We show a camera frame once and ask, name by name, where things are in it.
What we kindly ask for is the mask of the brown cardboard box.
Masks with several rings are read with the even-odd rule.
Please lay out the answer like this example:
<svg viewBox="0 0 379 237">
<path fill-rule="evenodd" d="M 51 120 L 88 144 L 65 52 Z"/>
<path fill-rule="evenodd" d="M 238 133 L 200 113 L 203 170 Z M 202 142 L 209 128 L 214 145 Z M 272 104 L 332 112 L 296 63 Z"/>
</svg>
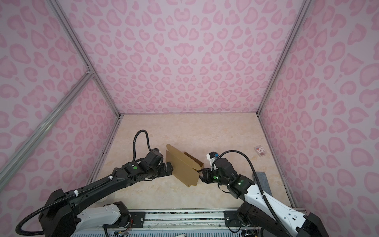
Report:
<svg viewBox="0 0 379 237">
<path fill-rule="evenodd" d="M 166 145 L 166 162 L 173 167 L 172 175 L 187 187 L 196 186 L 200 177 L 199 171 L 204 163 L 187 152 L 181 152 L 174 146 Z"/>
</svg>

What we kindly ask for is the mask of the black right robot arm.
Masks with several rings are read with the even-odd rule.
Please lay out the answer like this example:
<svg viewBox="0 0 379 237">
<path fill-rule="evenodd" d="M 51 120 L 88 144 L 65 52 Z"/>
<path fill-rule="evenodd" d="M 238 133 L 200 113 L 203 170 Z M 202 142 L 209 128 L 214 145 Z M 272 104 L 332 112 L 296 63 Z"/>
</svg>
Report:
<svg viewBox="0 0 379 237">
<path fill-rule="evenodd" d="M 207 155 L 211 165 L 204 169 L 203 183 L 226 186 L 234 198 L 243 200 L 237 219 L 243 226 L 258 226 L 276 237 L 326 237 L 321 219 L 314 213 L 304 214 L 265 192 L 258 183 L 238 174 L 233 165 L 216 153 Z"/>
</svg>

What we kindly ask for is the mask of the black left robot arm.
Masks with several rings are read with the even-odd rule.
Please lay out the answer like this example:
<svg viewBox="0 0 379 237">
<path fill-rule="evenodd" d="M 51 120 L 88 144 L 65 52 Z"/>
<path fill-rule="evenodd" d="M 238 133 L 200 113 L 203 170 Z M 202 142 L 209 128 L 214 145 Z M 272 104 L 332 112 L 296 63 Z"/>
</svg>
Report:
<svg viewBox="0 0 379 237">
<path fill-rule="evenodd" d="M 137 161 L 115 168 L 110 175 L 94 183 L 64 192 L 54 191 L 48 198 L 46 210 L 38 220 L 46 237 L 69 237 L 78 224 L 83 223 L 79 214 L 100 199 L 138 182 L 172 175 L 173 166 L 163 161 L 159 149 L 152 149 Z"/>
</svg>

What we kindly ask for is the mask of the grey foam pad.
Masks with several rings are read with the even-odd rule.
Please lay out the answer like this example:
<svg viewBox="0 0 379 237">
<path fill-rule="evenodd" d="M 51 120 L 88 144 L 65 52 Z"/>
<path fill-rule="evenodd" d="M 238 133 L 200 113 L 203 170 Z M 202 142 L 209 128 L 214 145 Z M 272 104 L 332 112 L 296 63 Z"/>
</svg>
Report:
<svg viewBox="0 0 379 237">
<path fill-rule="evenodd" d="M 272 195 L 272 192 L 271 192 L 271 188 L 269 186 L 269 182 L 268 182 L 268 178 L 266 176 L 266 173 L 265 172 L 262 172 L 262 171 L 258 171 L 257 172 L 257 177 L 258 177 L 258 180 L 259 180 L 259 183 L 262 187 L 262 190 L 268 194 L 268 195 Z"/>
</svg>

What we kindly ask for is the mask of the small pink card packet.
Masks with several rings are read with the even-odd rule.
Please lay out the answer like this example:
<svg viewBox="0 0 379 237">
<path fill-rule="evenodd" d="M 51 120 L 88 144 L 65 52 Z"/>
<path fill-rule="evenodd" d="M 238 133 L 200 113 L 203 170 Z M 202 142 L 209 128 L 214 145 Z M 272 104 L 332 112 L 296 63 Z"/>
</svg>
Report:
<svg viewBox="0 0 379 237">
<path fill-rule="evenodd" d="M 260 157 L 265 156 L 267 154 L 266 149 L 263 146 L 255 147 L 255 151 Z"/>
</svg>

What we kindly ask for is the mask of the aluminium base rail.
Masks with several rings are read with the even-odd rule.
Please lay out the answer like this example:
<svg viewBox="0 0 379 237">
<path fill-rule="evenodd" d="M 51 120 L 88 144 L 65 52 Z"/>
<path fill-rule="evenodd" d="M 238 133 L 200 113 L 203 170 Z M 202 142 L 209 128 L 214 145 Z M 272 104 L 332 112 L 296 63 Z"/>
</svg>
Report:
<svg viewBox="0 0 379 237">
<path fill-rule="evenodd" d="M 90 208 L 79 214 L 83 223 L 78 224 L 73 236 L 86 236 L 90 231 L 98 231 L 107 237 L 141 237 L 151 235 L 153 237 L 173 237 L 177 235 L 205 236 L 212 235 L 232 237 L 252 237 L 259 229 L 258 226 L 244 226 L 239 228 L 227 228 L 225 226 L 225 210 L 230 209 L 150 209 L 125 211 L 114 204 L 103 207 Z M 146 212 L 143 228 L 107 229 L 105 224 L 113 224 L 122 213 Z"/>
</svg>

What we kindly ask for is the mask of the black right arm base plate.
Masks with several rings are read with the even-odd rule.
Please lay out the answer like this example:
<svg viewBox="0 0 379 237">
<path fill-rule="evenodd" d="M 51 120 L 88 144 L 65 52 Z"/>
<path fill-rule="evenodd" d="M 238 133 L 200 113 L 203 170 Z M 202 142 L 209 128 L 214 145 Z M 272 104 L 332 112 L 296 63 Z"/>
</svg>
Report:
<svg viewBox="0 0 379 237">
<path fill-rule="evenodd" d="M 239 228 L 239 227 L 244 227 L 242 225 L 242 222 L 238 216 L 238 212 L 236 210 L 225 210 L 223 212 L 224 214 L 224 221 L 225 221 L 225 226 L 227 228 Z"/>
</svg>

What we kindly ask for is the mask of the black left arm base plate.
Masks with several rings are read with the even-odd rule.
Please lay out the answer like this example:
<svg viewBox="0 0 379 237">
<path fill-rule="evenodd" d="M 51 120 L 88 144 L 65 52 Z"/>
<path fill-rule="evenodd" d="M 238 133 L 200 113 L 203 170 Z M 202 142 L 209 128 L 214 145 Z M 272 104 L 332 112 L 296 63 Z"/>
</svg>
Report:
<svg viewBox="0 0 379 237">
<path fill-rule="evenodd" d="M 113 224 L 105 224 L 103 227 L 107 229 L 130 229 L 143 228 L 146 212 L 128 212 L 122 213 L 121 216 Z"/>
</svg>

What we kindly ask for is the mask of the aluminium diagonal frame strut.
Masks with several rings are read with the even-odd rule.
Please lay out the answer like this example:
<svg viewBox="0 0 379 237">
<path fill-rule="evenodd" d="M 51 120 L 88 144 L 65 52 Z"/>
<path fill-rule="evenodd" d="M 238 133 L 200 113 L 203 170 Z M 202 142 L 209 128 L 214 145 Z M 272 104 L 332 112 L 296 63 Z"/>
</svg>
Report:
<svg viewBox="0 0 379 237">
<path fill-rule="evenodd" d="M 14 175 L 26 162 L 31 152 L 42 142 L 53 126 L 59 121 L 68 107 L 79 96 L 86 85 L 93 79 L 93 71 L 88 70 L 71 90 L 62 98 L 51 113 L 39 124 L 29 138 L 19 146 L 5 167 L 1 170 L 1 190 L 11 181 Z"/>
</svg>

